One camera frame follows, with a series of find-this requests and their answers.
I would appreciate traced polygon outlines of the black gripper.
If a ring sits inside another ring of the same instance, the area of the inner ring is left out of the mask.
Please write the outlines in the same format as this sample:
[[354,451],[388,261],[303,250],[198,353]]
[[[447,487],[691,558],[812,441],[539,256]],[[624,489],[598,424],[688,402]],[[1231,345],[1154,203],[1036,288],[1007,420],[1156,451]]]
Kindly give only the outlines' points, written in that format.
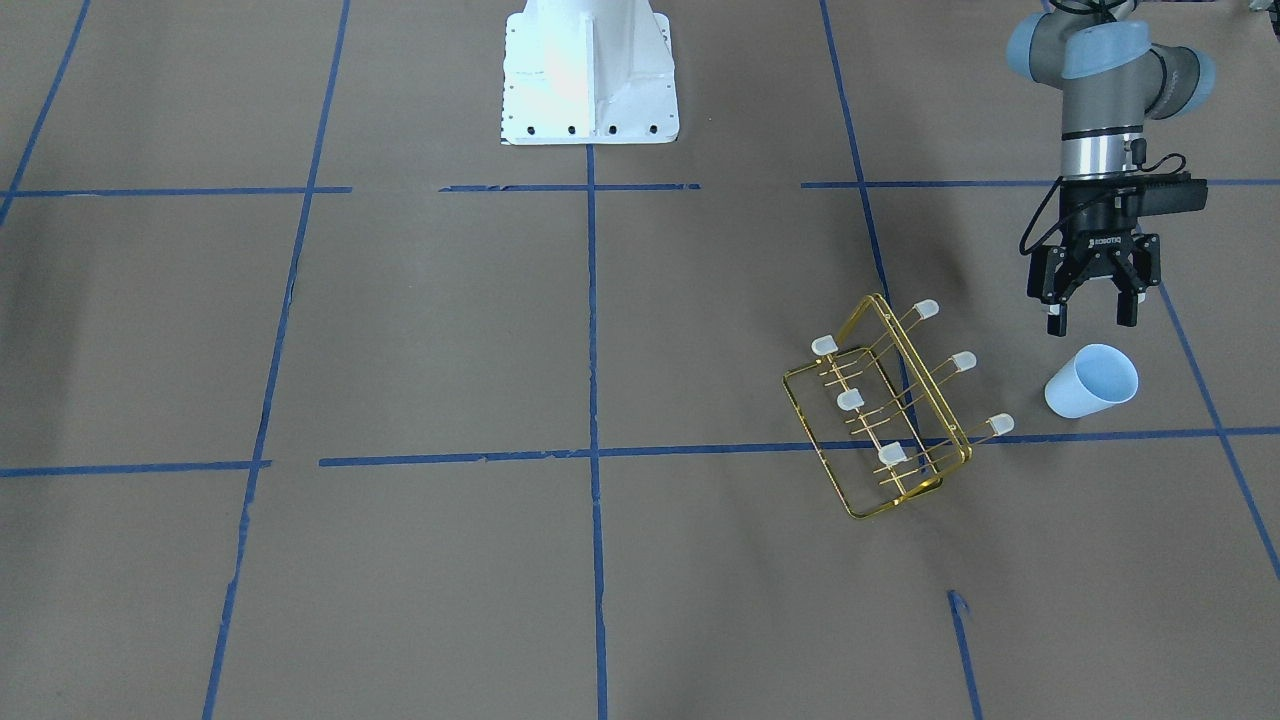
[[1137,327],[1146,292],[1161,284],[1158,237],[1138,229],[1152,181],[1140,176],[1065,179],[1050,186],[1028,229],[1052,199],[1059,219],[1028,241],[1028,296],[1046,305],[1046,332],[1068,336],[1068,301],[1087,281],[1117,290],[1116,324]]

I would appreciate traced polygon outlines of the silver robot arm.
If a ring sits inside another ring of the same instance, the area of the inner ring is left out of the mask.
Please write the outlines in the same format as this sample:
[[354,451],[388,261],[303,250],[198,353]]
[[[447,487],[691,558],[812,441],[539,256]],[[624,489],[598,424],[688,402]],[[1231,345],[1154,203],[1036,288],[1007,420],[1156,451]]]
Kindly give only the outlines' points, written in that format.
[[1062,96],[1059,177],[1046,195],[1057,220],[1027,227],[1027,295],[1047,311],[1047,332],[1068,333],[1068,305],[1088,281],[1111,281],[1116,322],[1133,327],[1161,282],[1161,241],[1140,220],[1204,209],[1208,184],[1184,165],[1148,158],[1146,123],[1201,108],[1217,83],[1204,53],[1156,44],[1134,1],[1053,1],[1025,18],[1006,46],[1018,74]]

